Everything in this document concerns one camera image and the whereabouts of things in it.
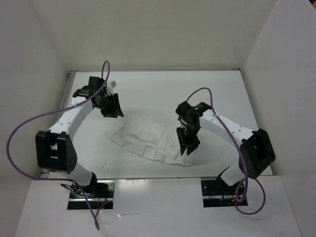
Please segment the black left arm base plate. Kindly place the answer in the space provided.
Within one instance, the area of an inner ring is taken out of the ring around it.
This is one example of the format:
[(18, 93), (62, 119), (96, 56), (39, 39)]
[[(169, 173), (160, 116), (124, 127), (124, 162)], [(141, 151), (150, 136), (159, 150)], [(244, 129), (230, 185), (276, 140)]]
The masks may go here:
[[(85, 210), (88, 205), (81, 190), (74, 184), (61, 184), (62, 187), (70, 191), (67, 209)], [(94, 193), (86, 193), (89, 204), (93, 210), (113, 209), (114, 205), (114, 187), (113, 180), (98, 182), (99, 189)]]

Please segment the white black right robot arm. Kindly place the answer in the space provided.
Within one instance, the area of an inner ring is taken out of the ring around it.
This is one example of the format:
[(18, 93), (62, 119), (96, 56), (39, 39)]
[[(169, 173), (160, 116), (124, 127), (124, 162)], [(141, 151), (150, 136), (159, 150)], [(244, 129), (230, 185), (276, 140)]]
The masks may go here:
[(205, 103), (191, 106), (184, 102), (175, 112), (181, 124), (176, 129), (181, 155), (190, 156), (199, 147), (201, 129), (213, 132), (237, 149), (238, 163), (217, 176), (216, 188), (222, 194), (228, 194), (240, 181), (256, 179), (276, 159), (268, 133), (263, 129), (239, 125)]

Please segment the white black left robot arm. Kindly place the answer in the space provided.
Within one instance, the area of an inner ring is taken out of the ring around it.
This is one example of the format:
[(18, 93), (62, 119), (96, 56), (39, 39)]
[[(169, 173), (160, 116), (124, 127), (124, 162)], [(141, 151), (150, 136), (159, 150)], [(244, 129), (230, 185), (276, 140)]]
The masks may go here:
[(109, 118), (123, 117), (123, 112), (117, 93), (98, 95), (81, 105), (83, 101), (85, 97), (73, 97), (70, 103), (72, 108), (64, 112), (48, 131), (39, 131), (35, 141), (38, 166), (77, 182), (81, 186), (81, 192), (90, 198), (104, 188), (98, 184), (93, 172), (79, 164), (73, 138), (93, 109), (100, 109), (101, 115)]

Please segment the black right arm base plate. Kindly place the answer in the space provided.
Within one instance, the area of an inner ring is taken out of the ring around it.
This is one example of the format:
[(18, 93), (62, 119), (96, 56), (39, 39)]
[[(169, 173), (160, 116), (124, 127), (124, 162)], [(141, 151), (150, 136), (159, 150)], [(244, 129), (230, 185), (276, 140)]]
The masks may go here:
[(237, 183), (221, 190), (215, 178), (201, 179), (203, 207), (230, 207), (235, 206), (235, 191)]

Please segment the white pleated skirt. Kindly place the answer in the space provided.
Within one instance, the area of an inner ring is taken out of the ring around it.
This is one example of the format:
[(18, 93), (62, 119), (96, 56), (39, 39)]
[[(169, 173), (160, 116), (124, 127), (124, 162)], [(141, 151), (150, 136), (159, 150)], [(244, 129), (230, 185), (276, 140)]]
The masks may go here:
[(142, 158), (182, 167), (193, 165), (191, 158), (180, 154), (174, 125), (127, 118), (109, 129), (106, 136), (121, 148)]

